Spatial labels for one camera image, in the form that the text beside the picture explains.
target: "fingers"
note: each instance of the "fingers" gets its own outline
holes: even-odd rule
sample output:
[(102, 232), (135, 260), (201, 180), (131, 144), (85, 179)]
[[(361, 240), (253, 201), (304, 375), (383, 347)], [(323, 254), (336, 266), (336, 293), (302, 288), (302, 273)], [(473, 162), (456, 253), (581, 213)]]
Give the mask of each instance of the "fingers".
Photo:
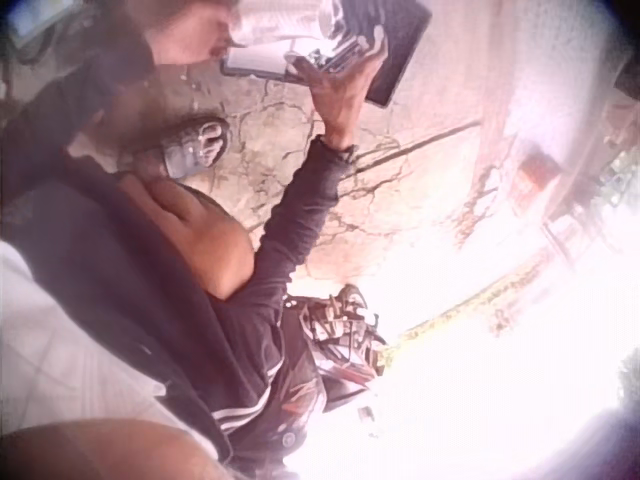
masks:
[(183, 222), (190, 222), (205, 211), (202, 204), (187, 190), (168, 179), (157, 179), (146, 184), (153, 200), (165, 211)]
[(309, 60), (304, 57), (295, 57), (292, 59), (290, 63), (294, 66), (294, 68), (298, 71), (300, 76), (307, 82), (309, 86), (319, 85), (323, 81), (323, 75), (320, 70), (318, 70), (315, 65), (313, 65)]
[(382, 67), (389, 56), (389, 40), (380, 25), (376, 26), (373, 33), (373, 48), (344, 72), (345, 77), (361, 77), (370, 82)]

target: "person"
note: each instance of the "person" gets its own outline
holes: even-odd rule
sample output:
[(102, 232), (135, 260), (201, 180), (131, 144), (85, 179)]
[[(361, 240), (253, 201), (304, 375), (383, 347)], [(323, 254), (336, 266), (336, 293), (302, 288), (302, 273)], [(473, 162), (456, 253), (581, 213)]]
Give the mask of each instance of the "person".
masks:
[(230, 45), (232, 2), (186, 2), (168, 9), (169, 22), (148, 21), (149, 2), (129, 3), (110, 45), (47, 85), (0, 138), (2, 457), (11, 478), (226, 478), (218, 467), (233, 458), (230, 436), (250, 429), (285, 361), (287, 284), (338, 201), (387, 55), (382, 42), (335, 75), (294, 60), (325, 133), (254, 253), (242, 225), (203, 195), (68, 154), (154, 66)]

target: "crack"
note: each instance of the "crack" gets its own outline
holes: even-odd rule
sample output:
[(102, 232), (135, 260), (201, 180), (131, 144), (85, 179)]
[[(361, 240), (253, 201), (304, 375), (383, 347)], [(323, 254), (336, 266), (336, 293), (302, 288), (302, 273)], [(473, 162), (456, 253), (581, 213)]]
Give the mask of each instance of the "crack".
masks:
[(462, 248), (473, 232), (475, 232), (476, 227), (480, 222), (486, 220), (487, 218), (491, 218), (493, 215), (490, 214), (491, 208), (493, 207), (493, 203), (491, 202), (482, 213), (476, 214), (475, 208), (476, 204), (487, 195), (498, 190), (498, 188), (492, 188), (489, 190), (485, 190), (485, 185), (491, 176), (491, 173), (497, 170), (497, 167), (490, 165), (482, 172), (474, 190), (467, 202), (463, 205), (462, 211), (458, 215), (457, 218), (454, 219), (454, 231), (456, 235), (456, 246), (460, 249)]
[(439, 133), (437, 135), (434, 135), (433, 137), (429, 137), (429, 138), (427, 138), (425, 140), (421, 140), (421, 141), (419, 141), (417, 143), (414, 143), (413, 145), (411, 145), (409, 147), (402, 148), (402, 149), (398, 150), (397, 152), (394, 152), (394, 153), (386, 155), (386, 156), (384, 156), (382, 158), (379, 158), (378, 160), (370, 163), (369, 165), (366, 165), (366, 166), (360, 167), (360, 168), (356, 168), (356, 170), (353, 173), (351, 173), (349, 175), (346, 175), (343, 178), (343, 180), (346, 180), (348, 178), (354, 177), (354, 176), (356, 176), (356, 175), (358, 175), (360, 173), (364, 173), (364, 172), (367, 172), (369, 170), (372, 170), (372, 169), (374, 169), (376, 167), (379, 167), (380, 165), (384, 165), (385, 163), (389, 163), (389, 162), (391, 162), (391, 161), (393, 161), (393, 160), (395, 160), (397, 158), (400, 158), (400, 157), (402, 157), (404, 155), (409, 155), (409, 154), (411, 154), (413, 152), (416, 152), (416, 151), (418, 151), (418, 150), (420, 150), (420, 149), (422, 149), (424, 147), (432, 145), (432, 144), (434, 144), (436, 142), (439, 142), (441, 140), (445, 140), (447, 138), (453, 137), (455, 135), (458, 135), (458, 134), (460, 134), (462, 132), (465, 132), (467, 130), (470, 130), (472, 128), (479, 127), (481, 124), (482, 124), (482, 122), (480, 120), (474, 120), (473, 122), (465, 123), (464, 125), (461, 125), (459, 127), (452, 128), (450, 130), (447, 130), (446, 132), (442, 132), (442, 133)]
[(269, 96), (269, 80), (264, 81), (264, 91), (262, 92), (262, 98), (260, 99), (260, 105), (264, 105), (264, 102)]

